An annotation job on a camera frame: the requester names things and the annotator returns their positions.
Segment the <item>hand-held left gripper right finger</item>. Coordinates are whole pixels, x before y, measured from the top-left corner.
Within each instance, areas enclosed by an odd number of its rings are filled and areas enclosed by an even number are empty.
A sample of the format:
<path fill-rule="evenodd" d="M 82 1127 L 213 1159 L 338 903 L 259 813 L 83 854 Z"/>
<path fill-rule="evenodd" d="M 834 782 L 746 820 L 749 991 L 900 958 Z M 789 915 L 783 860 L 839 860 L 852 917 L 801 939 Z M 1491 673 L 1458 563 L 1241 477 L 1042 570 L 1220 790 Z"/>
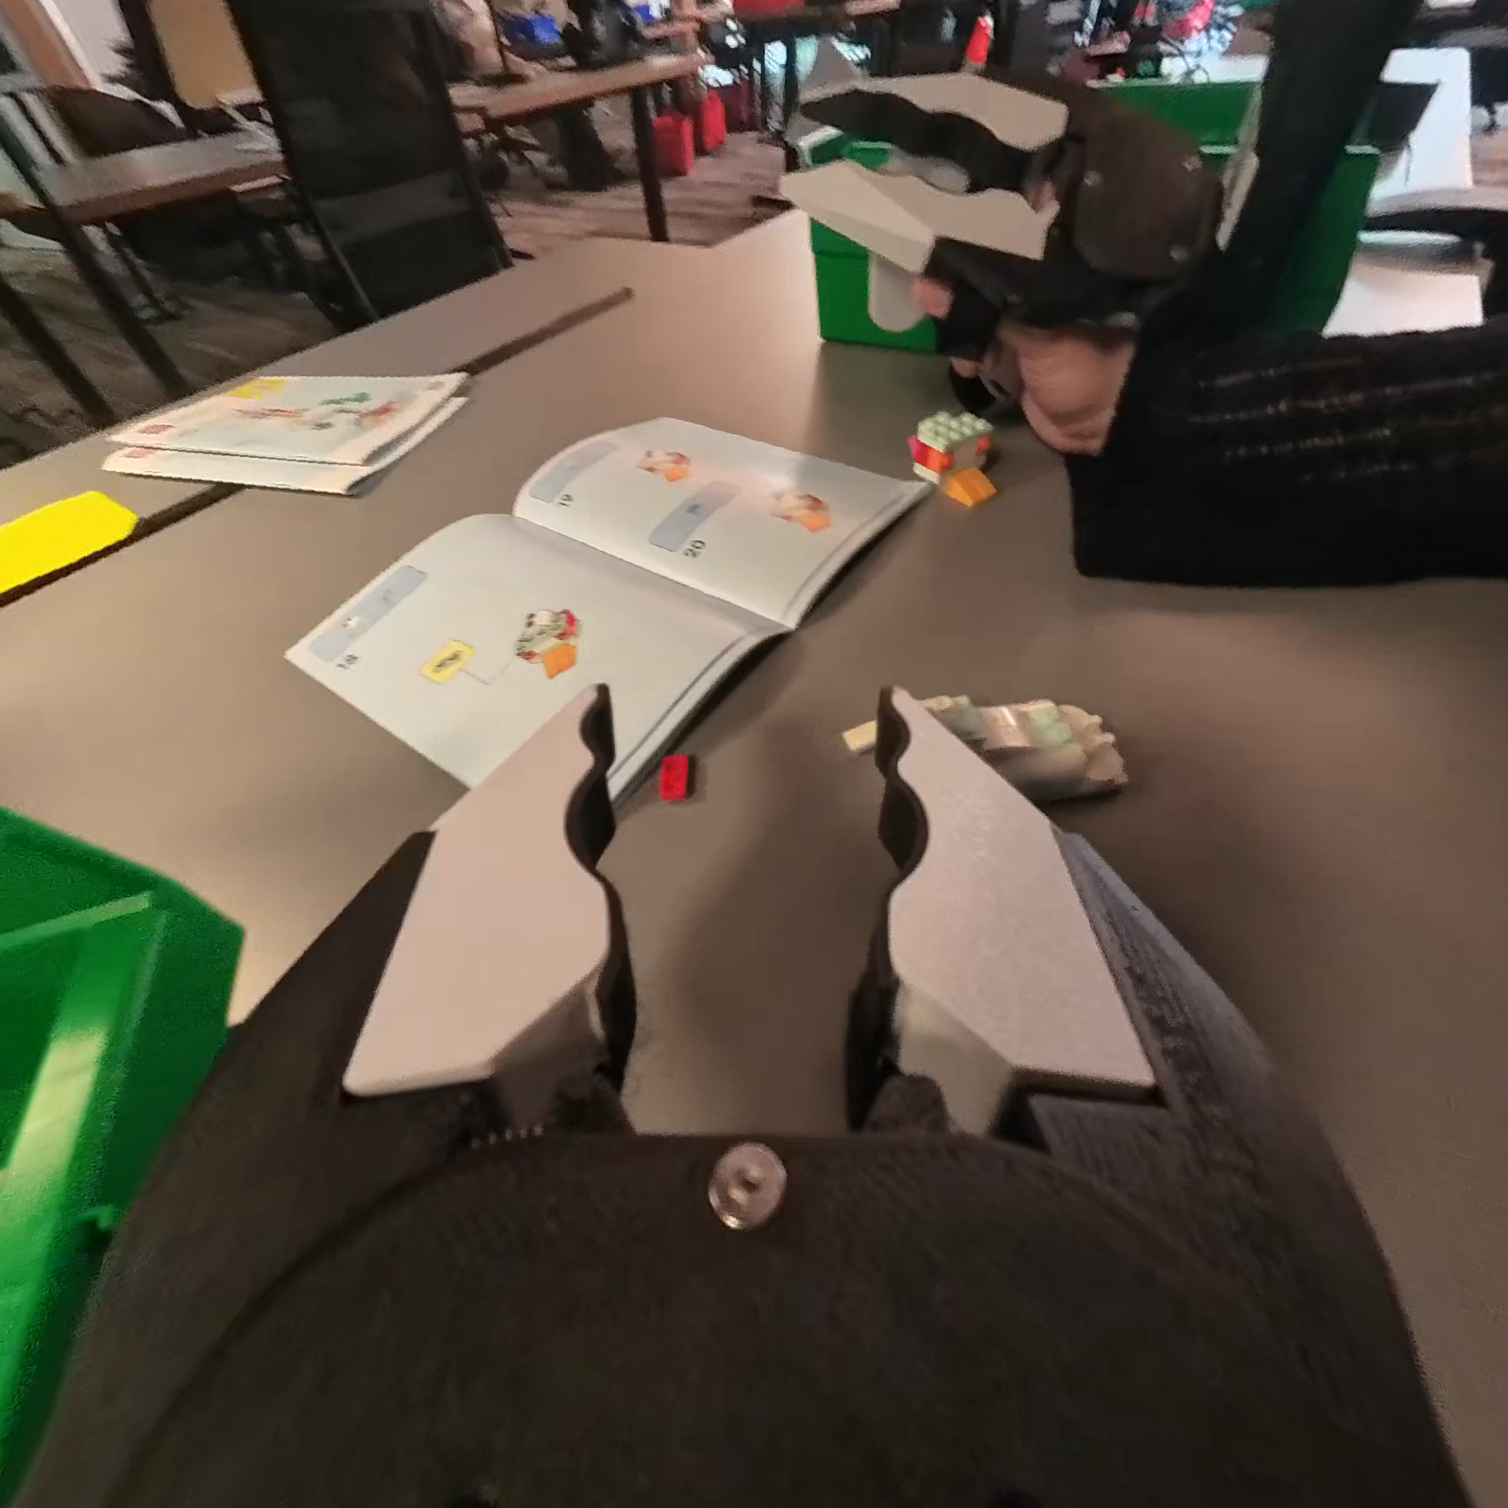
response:
<path fill-rule="evenodd" d="M 929 1080 L 967 1134 L 1022 1096 L 1153 1102 L 1151 1052 L 1060 827 L 909 691 L 877 709 L 879 840 L 893 863 L 846 1025 L 846 1116 Z"/>

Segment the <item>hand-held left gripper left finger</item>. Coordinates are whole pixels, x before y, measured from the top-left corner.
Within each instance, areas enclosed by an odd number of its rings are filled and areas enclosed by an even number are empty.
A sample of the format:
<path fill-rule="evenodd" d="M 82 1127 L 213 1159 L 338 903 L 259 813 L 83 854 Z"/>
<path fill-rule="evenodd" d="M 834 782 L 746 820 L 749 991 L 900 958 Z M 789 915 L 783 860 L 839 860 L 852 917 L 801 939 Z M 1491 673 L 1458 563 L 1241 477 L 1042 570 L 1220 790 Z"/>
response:
<path fill-rule="evenodd" d="M 611 689 L 593 684 L 430 831 L 345 1066 L 358 1100 L 482 1086 L 538 1125 L 579 1075 L 622 1091 L 636 1041 L 615 834 Z"/>

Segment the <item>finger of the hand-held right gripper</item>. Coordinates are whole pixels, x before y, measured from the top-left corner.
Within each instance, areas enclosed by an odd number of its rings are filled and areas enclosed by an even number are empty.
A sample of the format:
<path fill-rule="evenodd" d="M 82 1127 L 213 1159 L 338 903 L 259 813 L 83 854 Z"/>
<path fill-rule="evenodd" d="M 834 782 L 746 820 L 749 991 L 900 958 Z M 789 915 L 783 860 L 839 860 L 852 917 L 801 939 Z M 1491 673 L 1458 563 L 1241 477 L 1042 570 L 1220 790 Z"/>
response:
<path fill-rule="evenodd" d="M 915 274 L 943 242 L 1042 260 L 1060 213 L 1056 202 L 1033 204 L 1011 190 L 954 193 L 852 159 L 785 174 L 780 192 L 810 220 Z"/>
<path fill-rule="evenodd" d="M 983 73 L 859 77 L 810 88 L 803 113 L 916 158 L 986 161 L 1037 152 L 1069 131 L 1069 106 Z"/>

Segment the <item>green plastic bin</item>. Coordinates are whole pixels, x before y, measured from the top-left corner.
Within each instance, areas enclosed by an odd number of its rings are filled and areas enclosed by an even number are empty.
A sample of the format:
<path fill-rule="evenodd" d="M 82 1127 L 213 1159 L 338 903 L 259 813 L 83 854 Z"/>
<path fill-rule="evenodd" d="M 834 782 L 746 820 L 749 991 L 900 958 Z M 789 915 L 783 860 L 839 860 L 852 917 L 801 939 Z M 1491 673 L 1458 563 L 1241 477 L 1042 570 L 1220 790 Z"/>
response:
<path fill-rule="evenodd" d="M 1207 167 L 1232 177 L 1236 159 L 1257 131 L 1263 86 L 1257 80 L 1114 80 L 1103 89 L 1195 140 Z M 818 125 L 818 141 L 798 149 L 803 168 L 836 159 L 868 167 L 900 163 L 897 147 L 862 134 L 855 125 Z M 1331 323 L 1353 267 L 1383 150 L 1367 125 L 1358 125 L 1338 158 L 1322 199 L 1299 233 L 1268 310 L 1274 332 L 1320 334 Z M 819 222 L 810 228 L 816 260 L 821 335 L 828 342 L 934 351 L 938 337 L 920 317 L 891 330 L 877 323 L 871 298 L 870 253 Z"/>
<path fill-rule="evenodd" d="M 108 1242 L 225 1044 L 241 944 L 178 881 L 4 811 L 4 1493 Z"/>

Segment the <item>long white lego assembly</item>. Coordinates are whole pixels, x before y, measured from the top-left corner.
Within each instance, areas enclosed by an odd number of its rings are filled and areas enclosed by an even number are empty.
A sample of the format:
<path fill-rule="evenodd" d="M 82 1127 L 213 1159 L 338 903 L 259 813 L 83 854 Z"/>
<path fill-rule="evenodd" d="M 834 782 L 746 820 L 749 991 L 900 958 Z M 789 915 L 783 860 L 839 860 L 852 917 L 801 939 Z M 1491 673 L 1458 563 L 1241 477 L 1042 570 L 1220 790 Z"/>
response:
<path fill-rule="evenodd" d="M 1128 784 L 1117 736 L 1071 703 L 976 703 L 965 693 L 920 705 L 1037 804 L 1116 795 Z"/>

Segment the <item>small lego bird model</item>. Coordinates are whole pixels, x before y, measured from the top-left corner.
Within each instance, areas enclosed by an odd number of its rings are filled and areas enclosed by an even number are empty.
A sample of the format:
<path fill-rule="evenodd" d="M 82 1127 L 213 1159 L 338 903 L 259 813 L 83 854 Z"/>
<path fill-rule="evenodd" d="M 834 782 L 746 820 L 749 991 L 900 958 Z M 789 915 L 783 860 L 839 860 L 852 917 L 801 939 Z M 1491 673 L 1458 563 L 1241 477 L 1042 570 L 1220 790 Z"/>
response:
<path fill-rule="evenodd" d="M 997 497 L 990 477 L 995 456 L 994 423 L 968 411 L 938 411 L 920 420 L 909 436 L 911 461 L 922 481 L 945 497 L 979 506 Z"/>

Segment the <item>person's right forearm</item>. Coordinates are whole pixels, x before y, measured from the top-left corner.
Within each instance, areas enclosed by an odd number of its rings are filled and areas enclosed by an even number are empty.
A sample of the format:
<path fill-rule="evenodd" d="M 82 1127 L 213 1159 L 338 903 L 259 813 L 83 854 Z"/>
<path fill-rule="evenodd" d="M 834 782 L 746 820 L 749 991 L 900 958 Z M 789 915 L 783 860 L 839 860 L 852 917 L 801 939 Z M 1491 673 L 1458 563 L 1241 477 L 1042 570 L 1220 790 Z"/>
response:
<path fill-rule="evenodd" d="M 1096 457 L 1076 567 L 1198 588 L 1507 576 L 1507 325 L 1166 339 Z"/>

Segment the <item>open lego instruction booklet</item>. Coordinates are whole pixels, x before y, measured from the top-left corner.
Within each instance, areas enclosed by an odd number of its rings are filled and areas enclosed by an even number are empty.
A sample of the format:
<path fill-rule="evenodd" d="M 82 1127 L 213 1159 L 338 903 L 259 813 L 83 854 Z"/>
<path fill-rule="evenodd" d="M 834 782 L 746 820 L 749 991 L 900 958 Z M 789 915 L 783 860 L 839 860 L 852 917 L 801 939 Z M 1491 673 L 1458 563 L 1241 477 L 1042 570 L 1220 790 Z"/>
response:
<path fill-rule="evenodd" d="M 688 420 L 617 427 L 543 463 L 509 515 L 417 544 L 286 657 L 464 786 L 606 685 L 620 798 L 924 497 Z"/>

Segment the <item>person's right hand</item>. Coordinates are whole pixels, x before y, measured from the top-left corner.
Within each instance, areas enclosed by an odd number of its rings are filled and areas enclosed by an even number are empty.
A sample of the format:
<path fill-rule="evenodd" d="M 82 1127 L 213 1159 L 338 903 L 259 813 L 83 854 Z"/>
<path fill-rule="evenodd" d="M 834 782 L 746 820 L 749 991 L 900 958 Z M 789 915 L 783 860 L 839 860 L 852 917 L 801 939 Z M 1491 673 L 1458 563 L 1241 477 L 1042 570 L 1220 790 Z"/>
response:
<path fill-rule="evenodd" d="M 1064 457 L 1098 457 L 1114 430 L 1139 353 L 1135 326 L 1026 326 L 1004 321 L 979 357 L 954 371 L 1017 400 L 1031 430 Z"/>

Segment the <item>dark wooden table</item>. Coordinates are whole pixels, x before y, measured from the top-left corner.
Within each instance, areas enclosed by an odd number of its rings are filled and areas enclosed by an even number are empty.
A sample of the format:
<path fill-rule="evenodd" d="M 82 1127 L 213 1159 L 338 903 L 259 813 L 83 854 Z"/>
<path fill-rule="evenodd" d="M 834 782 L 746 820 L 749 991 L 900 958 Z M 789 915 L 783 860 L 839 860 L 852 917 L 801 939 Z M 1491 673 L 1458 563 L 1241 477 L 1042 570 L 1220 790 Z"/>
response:
<path fill-rule="evenodd" d="M 187 396 L 191 389 L 184 373 L 107 272 L 85 229 L 116 222 L 125 213 L 281 177 L 286 161 L 277 143 L 241 129 L 218 138 L 189 138 L 80 163 L 44 165 L 31 158 L 10 120 L 3 122 L 3 141 L 6 158 L 60 233 L 71 265 L 126 346 L 166 398 Z"/>
<path fill-rule="evenodd" d="M 701 75 L 704 53 L 676 52 L 618 62 L 606 68 L 557 70 L 548 77 L 502 86 L 480 82 L 453 84 L 451 106 L 478 114 L 487 123 L 516 123 L 597 100 L 629 98 L 634 131 L 634 159 L 643 192 L 651 240 L 670 242 L 663 176 L 654 145 L 652 93 L 661 86 L 694 80 Z"/>

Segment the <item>black mesh chair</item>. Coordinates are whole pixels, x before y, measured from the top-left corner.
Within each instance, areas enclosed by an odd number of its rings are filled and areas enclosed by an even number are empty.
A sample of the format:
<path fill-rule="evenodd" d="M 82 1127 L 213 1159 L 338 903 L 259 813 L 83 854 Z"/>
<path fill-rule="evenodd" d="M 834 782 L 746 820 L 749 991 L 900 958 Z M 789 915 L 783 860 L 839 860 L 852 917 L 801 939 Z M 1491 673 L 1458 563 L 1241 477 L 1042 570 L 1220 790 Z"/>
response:
<path fill-rule="evenodd" d="M 232 1 L 340 328 L 514 267 L 424 1 Z"/>

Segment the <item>yellow sticky note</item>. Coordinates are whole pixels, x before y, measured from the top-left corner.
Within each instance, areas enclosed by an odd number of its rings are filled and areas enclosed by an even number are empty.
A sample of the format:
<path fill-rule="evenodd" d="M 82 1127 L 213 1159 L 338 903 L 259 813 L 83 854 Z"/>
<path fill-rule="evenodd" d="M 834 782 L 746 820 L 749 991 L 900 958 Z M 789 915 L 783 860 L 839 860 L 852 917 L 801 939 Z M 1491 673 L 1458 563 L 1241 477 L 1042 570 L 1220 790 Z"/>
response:
<path fill-rule="evenodd" d="M 139 515 L 101 490 L 19 515 L 3 524 L 3 594 L 29 588 L 91 560 L 123 544 L 137 527 Z"/>

